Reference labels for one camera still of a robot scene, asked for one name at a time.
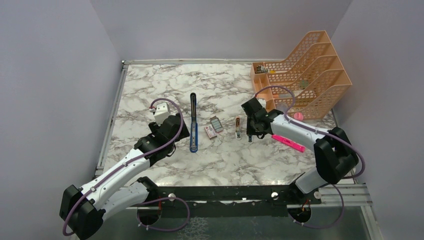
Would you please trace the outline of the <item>red white staple box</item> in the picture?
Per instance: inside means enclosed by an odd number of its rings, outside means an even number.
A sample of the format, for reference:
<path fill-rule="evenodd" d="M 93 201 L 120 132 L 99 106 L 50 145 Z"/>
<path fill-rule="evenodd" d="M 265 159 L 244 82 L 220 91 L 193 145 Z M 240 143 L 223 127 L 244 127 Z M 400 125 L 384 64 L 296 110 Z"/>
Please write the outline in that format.
<path fill-rule="evenodd" d="M 215 132 L 212 125 L 209 124 L 209 125 L 205 126 L 204 130 L 205 130 L 209 139 L 213 139 L 213 138 L 217 137 L 217 133 Z"/>

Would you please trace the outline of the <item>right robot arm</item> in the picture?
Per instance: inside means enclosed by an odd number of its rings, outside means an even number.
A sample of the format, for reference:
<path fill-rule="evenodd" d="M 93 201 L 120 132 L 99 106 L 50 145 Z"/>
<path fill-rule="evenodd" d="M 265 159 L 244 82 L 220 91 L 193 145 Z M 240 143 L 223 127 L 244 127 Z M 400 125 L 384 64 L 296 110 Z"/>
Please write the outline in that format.
<path fill-rule="evenodd" d="M 257 98 L 242 104 L 247 127 L 260 136 L 277 135 L 313 151 L 315 167 L 300 175 L 290 185 L 289 199 L 300 204 L 309 193 L 328 184 L 337 184 L 359 163 L 346 133 L 339 127 L 313 127 L 289 117 L 282 111 L 267 111 Z"/>

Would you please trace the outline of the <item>pink eraser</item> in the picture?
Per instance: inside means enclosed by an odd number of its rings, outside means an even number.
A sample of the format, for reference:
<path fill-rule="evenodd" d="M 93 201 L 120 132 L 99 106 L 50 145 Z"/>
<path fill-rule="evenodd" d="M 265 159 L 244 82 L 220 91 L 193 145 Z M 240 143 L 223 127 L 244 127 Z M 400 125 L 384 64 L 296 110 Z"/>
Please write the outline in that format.
<path fill-rule="evenodd" d="M 237 116 L 235 118 L 235 137 L 237 140 L 240 140 L 242 138 L 241 136 L 241 118 Z"/>

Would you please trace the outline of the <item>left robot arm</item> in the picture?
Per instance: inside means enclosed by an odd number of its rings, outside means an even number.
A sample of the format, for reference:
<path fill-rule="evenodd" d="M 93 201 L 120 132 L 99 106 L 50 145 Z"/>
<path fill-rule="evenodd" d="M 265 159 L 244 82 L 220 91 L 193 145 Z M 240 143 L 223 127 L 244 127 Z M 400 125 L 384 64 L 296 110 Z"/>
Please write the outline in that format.
<path fill-rule="evenodd" d="M 106 218 L 118 210 L 116 206 L 106 207 L 110 197 L 117 196 L 120 188 L 137 174 L 172 156 L 175 143 L 190 135 L 180 113 L 148 126 L 151 133 L 140 138 L 116 165 L 81 187 L 72 184 L 64 190 L 59 216 L 64 220 L 65 236 L 75 234 L 86 240 L 94 235 Z"/>

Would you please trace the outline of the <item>blue stapler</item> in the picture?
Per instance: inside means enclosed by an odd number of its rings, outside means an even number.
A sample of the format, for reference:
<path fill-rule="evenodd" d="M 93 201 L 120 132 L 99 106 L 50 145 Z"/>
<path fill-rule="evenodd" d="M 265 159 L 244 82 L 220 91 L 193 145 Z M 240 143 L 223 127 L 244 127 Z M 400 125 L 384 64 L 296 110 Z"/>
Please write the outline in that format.
<path fill-rule="evenodd" d="M 198 123 L 197 123 L 197 96 L 194 92 L 190 94 L 191 104 L 191 127 L 190 127 L 190 145 L 191 153 L 198 151 Z"/>

